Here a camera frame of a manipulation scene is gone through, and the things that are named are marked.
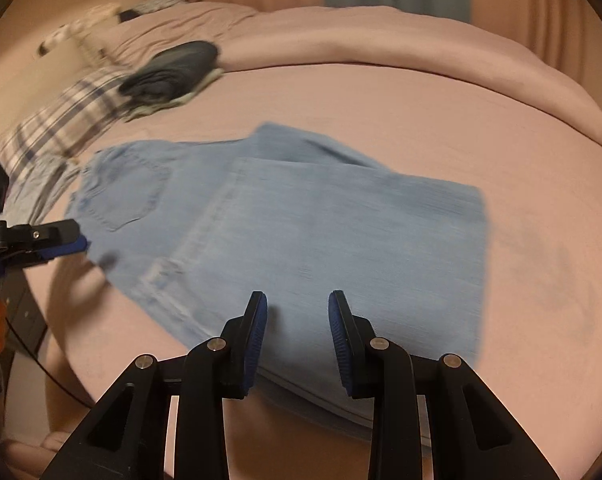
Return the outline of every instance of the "dark gray folded clothing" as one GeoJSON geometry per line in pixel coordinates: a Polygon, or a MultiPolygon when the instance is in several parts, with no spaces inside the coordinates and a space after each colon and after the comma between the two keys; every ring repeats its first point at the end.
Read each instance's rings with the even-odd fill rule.
{"type": "Polygon", "coordinates": [[[207,41],[180,44],[154,56],[118,91],[132,98],[131,106],[167,103],[191,92],[214,68],[217,56],[217,47],[207,41]]]}

